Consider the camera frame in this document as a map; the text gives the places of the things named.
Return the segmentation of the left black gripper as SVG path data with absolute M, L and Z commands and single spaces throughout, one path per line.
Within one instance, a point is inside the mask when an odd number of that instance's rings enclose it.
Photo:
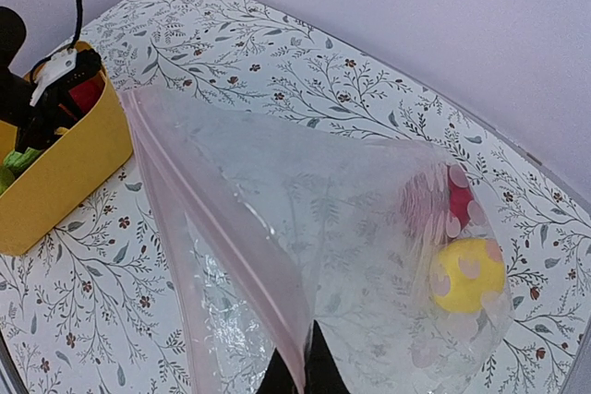
M 58 139 L 58 128 L 69 129 L 84 116 L 69 93 L 84 80 L 74 70 L 47 87 L 37 104 L 31 106 L 33 85 L 7 67 L 1 68 L 1 121 L 18 129 L 15 151 L 48 149 Z

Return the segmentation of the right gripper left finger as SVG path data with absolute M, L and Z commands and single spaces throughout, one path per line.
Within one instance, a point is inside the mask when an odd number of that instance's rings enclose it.
M 273 351 L 265 375 L 258 388 L 258 394 L 296 394 L 297 389 L 282 356 Z

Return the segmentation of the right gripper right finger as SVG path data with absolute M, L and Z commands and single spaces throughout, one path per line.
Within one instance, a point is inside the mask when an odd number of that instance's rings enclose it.
M 349 394 L 329 350 L 320 325 L 313 322 L 306 357 L 306 394 Z

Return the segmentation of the yellow plastic basket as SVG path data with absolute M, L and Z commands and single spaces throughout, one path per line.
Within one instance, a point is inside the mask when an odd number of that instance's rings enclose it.
M 133 153 L 127 120 L 104 67 L 92 109 L 1 194 L 1 252 L 29 251 Z

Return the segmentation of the clear zip top bag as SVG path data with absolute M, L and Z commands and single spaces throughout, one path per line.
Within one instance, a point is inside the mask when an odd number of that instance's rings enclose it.
M 462 393 L 501 343 L 513 322 L 506 268 L 504 291 L 473 314 L 440 308 L 429 284 L 451 242 L 497 242 L 489 221 L 435 241 L 400 213 L 410 179 L 458 164 L 445 150 L 335 136 L 158 87 L 121 102 L 194 392 L 258 393 L 277 350 L 305 393 L 314 321 L 350 393 Z

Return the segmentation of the yellow toy lemon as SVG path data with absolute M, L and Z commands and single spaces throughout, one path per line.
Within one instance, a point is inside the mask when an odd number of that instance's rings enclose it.
M 465 238 L 451 242 L 433 257 L 429 284 L 434 302 L 455 314 L 483 308 L 483 296 L 504 291 L 505 265 L 501 248 L 492 239 Z

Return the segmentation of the red toy tomato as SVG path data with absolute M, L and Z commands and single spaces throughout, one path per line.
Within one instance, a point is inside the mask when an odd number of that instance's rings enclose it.
M 412 235 L 455 239 L 469 225 L 488 223 L 459 164 L 429 166 L 404 185 L 401 198 L 400 213 Z

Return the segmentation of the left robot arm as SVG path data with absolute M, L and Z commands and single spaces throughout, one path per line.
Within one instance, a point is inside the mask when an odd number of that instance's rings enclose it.
M 42 65 L 39 76 L 30 81 L 13 74 L 9 65 L 26 39 L 22 18 L 8 7 L 1 8 L 1 121 L 17 129 L 15 151 L 44 150 L 69 129 L 84 113 L 71 98 L 71 78 L 77 52 L 67 50 Z

